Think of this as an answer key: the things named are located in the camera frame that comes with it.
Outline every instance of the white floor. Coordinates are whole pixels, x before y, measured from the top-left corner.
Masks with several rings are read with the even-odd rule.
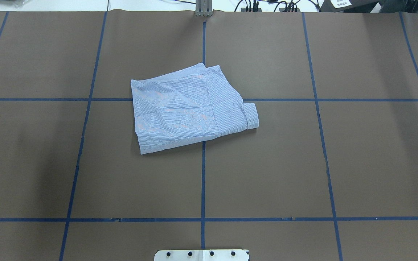
[[[25,5],[15,7],[10,0],[0,0],[0,11],[105,11],[107,0],[25,0]],[[232,12],[238,0],[213,0],[213,8]],[[173,0],[109,0],[109,10],[122,9],[128,11],[179,11],[194,10],[194,5]],[[272,12],[276,4],[260,2],[263,12]],[[244,2],[238,7],[245,7]],[[302,12],[317,12],[308,0],[301,0],[298,7]]]

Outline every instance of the blue fabric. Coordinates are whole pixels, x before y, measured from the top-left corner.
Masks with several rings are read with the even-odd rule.
[[[219,66],[132,80],[131,92],[141,154],[259,127],[255,104],[243,102]]]

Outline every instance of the white mounting plate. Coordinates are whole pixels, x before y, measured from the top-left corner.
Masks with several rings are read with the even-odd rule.
[[[154,261],[249,261],[249,250],[160,250],[154,255]]]

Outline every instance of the folded shirt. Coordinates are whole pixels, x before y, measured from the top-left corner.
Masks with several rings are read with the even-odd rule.
[[[243,102],[220,66],[132,80],[131,92],[141,154],[259,127],[255,104]]]

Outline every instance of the light blue shirt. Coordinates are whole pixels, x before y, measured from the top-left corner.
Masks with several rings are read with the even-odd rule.
[[[220,66],[132,80],[131,92],[141,154],[259,127],[255,104],[243,102]]]

